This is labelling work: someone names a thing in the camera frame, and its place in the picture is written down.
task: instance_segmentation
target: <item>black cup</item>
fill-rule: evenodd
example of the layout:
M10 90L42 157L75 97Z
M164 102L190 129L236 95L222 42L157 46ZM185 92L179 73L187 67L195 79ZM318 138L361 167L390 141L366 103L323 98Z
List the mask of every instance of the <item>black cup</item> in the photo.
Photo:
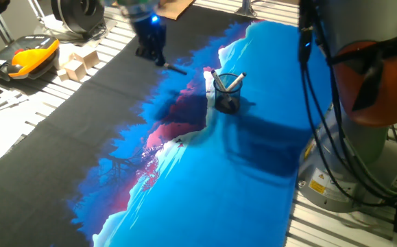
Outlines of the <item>black cup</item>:
M223 73L219 78L221 79L224 87L228 88L232 82L238 78L238 76L233 73ZM242 81L230 92L226 92L221 89L215 80L213 80L213 87L215 87L215 108L222 113L237 113L241 106Z

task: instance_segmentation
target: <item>pen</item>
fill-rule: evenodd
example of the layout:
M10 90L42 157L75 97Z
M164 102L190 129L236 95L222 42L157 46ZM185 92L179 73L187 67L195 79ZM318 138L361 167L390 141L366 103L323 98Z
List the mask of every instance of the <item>pen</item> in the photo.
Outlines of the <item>pen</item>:
M245 72L243 72L240 76L238 76L238 78L232 82L232 84L227 88L227 91L230 92L231 90L233 90L236 86L238 86L238 84L242 81L242 79L244 79L247 76L247 74Z

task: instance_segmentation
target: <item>table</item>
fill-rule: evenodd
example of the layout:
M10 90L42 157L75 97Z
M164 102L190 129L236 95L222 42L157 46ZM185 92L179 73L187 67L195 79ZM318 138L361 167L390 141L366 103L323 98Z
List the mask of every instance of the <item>table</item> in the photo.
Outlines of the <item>table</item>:
M196 0L195 5L225 12L235 12L242 0ZM290 3L267 1L255 3L257 18L297 26L298 6ZM17 139L13 145L22 141L47 116L68 99L91 76L95 75L106 63L113 59L135 36L130 24L118 9L106 8L105 17L117 21L100 45L96 47L101 62L87 71L81 82L61 81L53 72L47 72L37 80L21 80L17 88L29 95L29 102L18 108L26 112L22 123L15 129ZM0 88L0 102L12 92L13 82ZM0 119L10 118L10 110L0 111ZM1 145L8 151L8 143ZM294 193L290 221L285 246L397 246L397 233L393 232L395 209L383 208L371 213L356 212L333 213L323 210L309 202L301 193ZM359 220L374 223L377 227L362 224Z

